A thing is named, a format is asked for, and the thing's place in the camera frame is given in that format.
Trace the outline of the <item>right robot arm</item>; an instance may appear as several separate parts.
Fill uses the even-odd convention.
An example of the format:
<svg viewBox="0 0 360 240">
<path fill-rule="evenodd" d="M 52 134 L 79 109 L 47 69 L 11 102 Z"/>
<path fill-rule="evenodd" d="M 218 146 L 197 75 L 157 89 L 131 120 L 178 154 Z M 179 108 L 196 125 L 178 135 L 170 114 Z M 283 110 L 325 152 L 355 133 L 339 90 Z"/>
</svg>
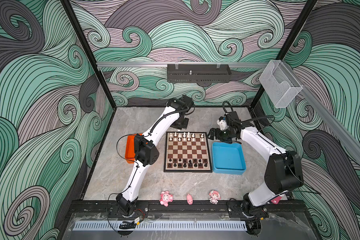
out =
<svg viewBox="0 0 360 240">
<path fill-rule="evenodd" d="M 218 128 L 210 129 L 207 137 L 213 140 L 213 171 L 240 175 L 246 165 L 241 144 L 249 144 L 266 162 L 263 183 L 243 197 L 242 209 L 246 215 L 264 213 L 262 206 L 276 204 L 283 194 L 304 185 L 301 158 L 295 151 L 273 143 L 254 125 L 254 119 L 242 121 L 227 101 L 223 102 L 224 116 L 217 121 Z"/>
</svg>

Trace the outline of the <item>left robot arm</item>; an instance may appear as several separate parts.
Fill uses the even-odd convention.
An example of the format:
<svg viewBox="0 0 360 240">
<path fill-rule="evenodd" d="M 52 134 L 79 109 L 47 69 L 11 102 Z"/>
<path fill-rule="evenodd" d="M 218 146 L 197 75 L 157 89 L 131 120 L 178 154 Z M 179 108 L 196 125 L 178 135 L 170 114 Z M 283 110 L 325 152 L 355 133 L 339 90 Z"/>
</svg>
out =
<svg viewBox="0 0 360 240">
<path fill-rule="evenodd" d="M 134 166 L 126 187 L 116 196 L 119 209 L 126 216 L 135 211 L 139 190 L 147 173 L 160 156 L 157 145 L 168 128 L 185 129 L 188 126 L 190 109 L 194 107 L 192 98 L 183 95 L 167 101 L 164 111 L 155 123 L 143 134 L 134 135 Z"/>
</svg>

